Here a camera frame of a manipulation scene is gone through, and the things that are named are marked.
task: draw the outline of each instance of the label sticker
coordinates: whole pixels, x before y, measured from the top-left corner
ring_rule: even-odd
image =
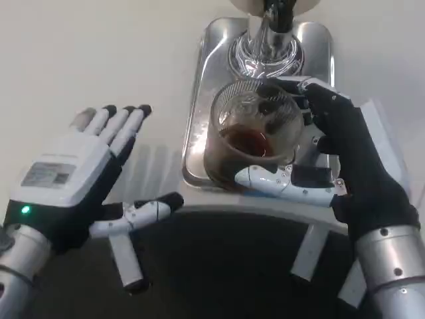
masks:
[[[75,170],[75,166],[63,163],[35,163],[21,186],[62,188]]]

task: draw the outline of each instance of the silver metal cylinder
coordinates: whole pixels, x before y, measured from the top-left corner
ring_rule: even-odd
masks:
[[[383,319],[425,318],[425,279],[384,286],[373,294]]]
[[[0,318],[18,318],[50,256],[50,242],[24,225],[11,225],[7,234],[15,244],[0,256]]]
[[[425,246],[411,226],[371,231],[356,243],[369,290],[400,280],[425,277]]]
[[[0,257],[0,266],[33,280],[50,256],[50,242],[40,232],[25,225],[11,225],[7,234],[15,244]]]
[[[288,55],[292,31],[277,33],[270,28],[267,15],[248,15],[248,50],[253,58],[262,62],[274,62]]]

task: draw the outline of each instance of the glass mug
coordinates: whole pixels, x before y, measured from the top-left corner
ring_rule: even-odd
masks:
[[[204,152],[204,166],[218,186],[241,191],[235,174],[250,165],[286,165],[304,128],[294,99],[267,80],[239,80],[216,95]]]

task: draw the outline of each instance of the black surface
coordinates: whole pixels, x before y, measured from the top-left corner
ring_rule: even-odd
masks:
[[[138,233],[153,286],[128,296],[106,241],[92,241],[45,269],[25,318],[376,318],[336,296],[353,262],[331,234],[312,284],[290,276],[307,225],[254,215],[180,215]]]

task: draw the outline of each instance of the white countertop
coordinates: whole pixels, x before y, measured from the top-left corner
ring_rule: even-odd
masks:
[[[420,207],[425,185],[425,64],[415,0],[322,0],[299,17],[335,41],[336,85],[356,103],[378,98],[401,143]],[[153,113],[111,200],[178,190],[186,205],[243,205],[340,227],[330,209],[207,193],[185,184],[181,152],[199,39],[215,18],[244,14],[227,0],[3,1],[0,4],[0,204],[20,169],[86,107],[151,104]]]

